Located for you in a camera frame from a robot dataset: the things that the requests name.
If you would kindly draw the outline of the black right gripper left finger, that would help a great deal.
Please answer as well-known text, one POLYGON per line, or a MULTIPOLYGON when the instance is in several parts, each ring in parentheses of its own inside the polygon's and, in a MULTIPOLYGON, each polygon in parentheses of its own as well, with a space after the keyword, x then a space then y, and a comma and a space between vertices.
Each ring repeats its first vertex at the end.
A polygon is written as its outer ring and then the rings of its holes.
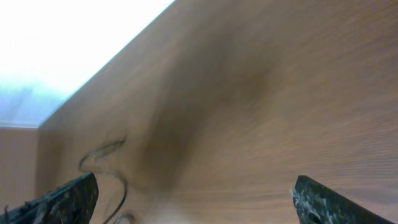
POLYGON ((98 196, 96 177, 88 172, 41 198, 25 202, 13 210, 5 208, 1 224, 89 223, 98 196))

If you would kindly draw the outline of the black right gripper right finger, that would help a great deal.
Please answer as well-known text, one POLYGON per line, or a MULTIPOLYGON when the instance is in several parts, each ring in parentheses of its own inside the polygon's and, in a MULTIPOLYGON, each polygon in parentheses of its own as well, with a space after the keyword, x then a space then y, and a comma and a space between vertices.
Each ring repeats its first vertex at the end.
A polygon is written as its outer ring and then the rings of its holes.
POLYGON ((393 224, 306 175, 290 194, 300 224, 393 224))

